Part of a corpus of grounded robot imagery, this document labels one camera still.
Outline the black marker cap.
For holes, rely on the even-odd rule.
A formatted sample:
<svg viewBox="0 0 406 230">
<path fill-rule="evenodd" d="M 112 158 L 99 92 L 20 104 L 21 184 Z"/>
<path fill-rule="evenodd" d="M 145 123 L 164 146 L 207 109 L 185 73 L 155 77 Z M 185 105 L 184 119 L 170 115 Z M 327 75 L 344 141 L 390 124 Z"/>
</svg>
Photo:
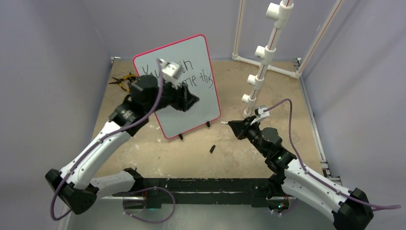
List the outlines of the black marker cap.
<svg viewBox="0 0 406 230">
<path fill-rule="evenodd" d="M 210 153 L 213 153 L 215 147 L 216 147 L 216 145 L 212 145 L 211 148 L 210 148 L 210 150 L 209 150 L 209 152 L 210 152 Z"/>
</svg>

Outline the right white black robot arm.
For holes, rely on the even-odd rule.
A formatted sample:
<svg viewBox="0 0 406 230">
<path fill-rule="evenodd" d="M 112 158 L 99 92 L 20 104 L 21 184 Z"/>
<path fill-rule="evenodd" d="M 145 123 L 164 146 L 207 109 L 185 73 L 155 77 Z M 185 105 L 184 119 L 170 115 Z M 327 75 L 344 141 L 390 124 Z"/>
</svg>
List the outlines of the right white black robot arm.
<svg viewBox="0 0 406 230">
<path fill-rule="evenodd" d="M 295 196 L 321 212 L 337 230 L 364 230 L 374 217 L 367 195 L 350 190 L 317 174 L 282 145 L 277 129 L 260 129 L 253 117 L 227 124 L 238 140 L 247 139 L 265 158 L 273 172 L 268 197 L 282 193 Z"/>
</svg>

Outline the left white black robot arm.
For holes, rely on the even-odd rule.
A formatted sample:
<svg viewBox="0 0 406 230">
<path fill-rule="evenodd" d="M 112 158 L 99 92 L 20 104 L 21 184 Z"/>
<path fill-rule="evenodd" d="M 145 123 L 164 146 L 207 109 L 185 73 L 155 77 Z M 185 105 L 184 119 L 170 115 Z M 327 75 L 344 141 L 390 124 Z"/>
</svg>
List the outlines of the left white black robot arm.
<svg viewBox="0 0 406 230">
<path fill-rule="evenodd" d="M 143 75 L 132 82 L 122 104 L 115 108 L 91 143 L 68 165 L 46 173 L 45 179 L 54 190 L 51 218 L 60 220 L 54 213 L 58 198 L 79 215 L 103 197 L 120 192 L 139 195 L 143 183 L 134 169 L 99 178 L 94 175 L 118 148 L 148 123 L 152 113 L 168 106 L 186 112 L 198 101 L 184 82 L 172 83 L 153 75 Z"/>
</svg>

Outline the pink framed whiteboard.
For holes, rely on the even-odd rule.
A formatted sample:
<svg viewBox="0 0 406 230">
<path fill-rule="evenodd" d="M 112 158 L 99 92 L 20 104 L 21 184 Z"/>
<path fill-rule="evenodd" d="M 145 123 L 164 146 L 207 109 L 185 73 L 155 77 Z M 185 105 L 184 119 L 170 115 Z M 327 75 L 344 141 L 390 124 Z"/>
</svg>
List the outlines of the pink framed whiteboard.
<svg viewBox="0 0 406 230">
<path fill-rule="evenodd" d="M 175 138 L 220 117 L 221 109 L 213 68 L 207 40 L 203 34 L 135 55 L 133 66 L 139 75 L 157 77 L 158 58 L 182 67 L 178 84 L 180 87 L 187 87 L 190 106 L 185 112 L 171 106 L 155 112 L 165 138 Z"/>
</svg>

